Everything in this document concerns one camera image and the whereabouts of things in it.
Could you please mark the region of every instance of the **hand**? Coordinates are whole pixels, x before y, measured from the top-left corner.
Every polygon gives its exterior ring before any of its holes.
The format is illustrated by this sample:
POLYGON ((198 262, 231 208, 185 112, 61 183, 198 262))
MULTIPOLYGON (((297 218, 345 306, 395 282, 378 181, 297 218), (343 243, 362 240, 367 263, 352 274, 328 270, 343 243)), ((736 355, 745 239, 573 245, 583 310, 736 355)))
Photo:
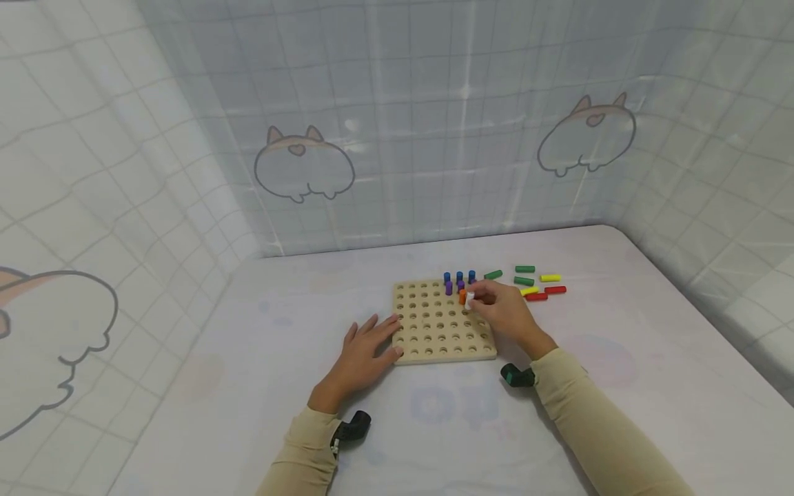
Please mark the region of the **hand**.
POLYGON ((554 340, 538 326, 521 291, 488 279, 469 287, 474 291, 470 305, 498 333, 515 340, 532 360, 543 357, 557 347, 554 340))
POLYGON ((323 413, 336 413, 339 405, 351 394, 371 386, 397 359, 403 355, 399 346, 390 347, 375 356, 376 348, 396 333, 400 323, 396 315, 376 325, 373 315, 360 328, 350 326, 342 342, 342 353, 328 375, 314 387, 308 406, 323 413))

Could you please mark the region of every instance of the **fabric wall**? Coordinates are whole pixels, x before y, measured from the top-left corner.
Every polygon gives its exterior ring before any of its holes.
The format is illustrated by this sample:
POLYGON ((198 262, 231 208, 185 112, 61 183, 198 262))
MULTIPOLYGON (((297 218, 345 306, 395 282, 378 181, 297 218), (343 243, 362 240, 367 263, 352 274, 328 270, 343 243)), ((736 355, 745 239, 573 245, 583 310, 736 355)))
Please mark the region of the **fabric wall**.
POLYGON ((0 2, 0 494, 105 494, 249 256, 613 225, 794 402, 792 15, 0 2))
POLYGON ((259 247, 138 8, 0 2, 0 494, 105 494, 259 247))
POLYGON ((138 3, 266 255, 615 225, 794 401, 791 2, 138 3))

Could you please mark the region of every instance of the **right hand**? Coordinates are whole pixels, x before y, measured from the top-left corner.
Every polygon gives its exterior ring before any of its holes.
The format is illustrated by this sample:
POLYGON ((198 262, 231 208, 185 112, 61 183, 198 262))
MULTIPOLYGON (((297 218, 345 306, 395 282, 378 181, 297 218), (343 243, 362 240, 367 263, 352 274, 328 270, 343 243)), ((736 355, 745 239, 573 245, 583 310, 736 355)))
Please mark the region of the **right hand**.
POLYGON ((474 291, 475 299, 469 303, 472 310, 496 332, 515 340, 532 360, 538 360, 557 347, 535 322, 517 287, 485 279, 469 286, 469 290, 474 291))
POLYGON ((469 290, 474 291, 474 300, 470 303, 472 310, 496 332, 521 341, 538 327, 517 287, 484 279, 472 284, 469 290))

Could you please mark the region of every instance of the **white peg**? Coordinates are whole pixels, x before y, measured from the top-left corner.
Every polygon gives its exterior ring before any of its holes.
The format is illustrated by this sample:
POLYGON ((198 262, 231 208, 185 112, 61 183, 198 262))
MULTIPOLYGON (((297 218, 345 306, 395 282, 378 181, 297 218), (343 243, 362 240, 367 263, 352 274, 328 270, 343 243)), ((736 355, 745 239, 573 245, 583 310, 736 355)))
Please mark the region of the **white peg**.
POLYGON ((463 307, 466 310, 471 310, 472 309, 472 306, 469 305, 469 302, 471 300, 473 300, 473 299, 474 299, 474 291, 466 291, 466 303, 463 305, 463 307))

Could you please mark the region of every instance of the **red peg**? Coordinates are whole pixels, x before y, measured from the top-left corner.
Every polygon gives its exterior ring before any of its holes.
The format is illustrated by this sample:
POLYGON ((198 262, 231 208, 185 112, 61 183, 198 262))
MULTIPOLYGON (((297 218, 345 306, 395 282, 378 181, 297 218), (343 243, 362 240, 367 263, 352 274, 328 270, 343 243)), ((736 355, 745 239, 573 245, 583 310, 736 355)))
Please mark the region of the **red peg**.
POLYGON ((548 300, 549 295, 546 293, 535 293, 535 294, 528 294, 524 297, 525 300, 528 302, 540 302, 542 300, 548 300))

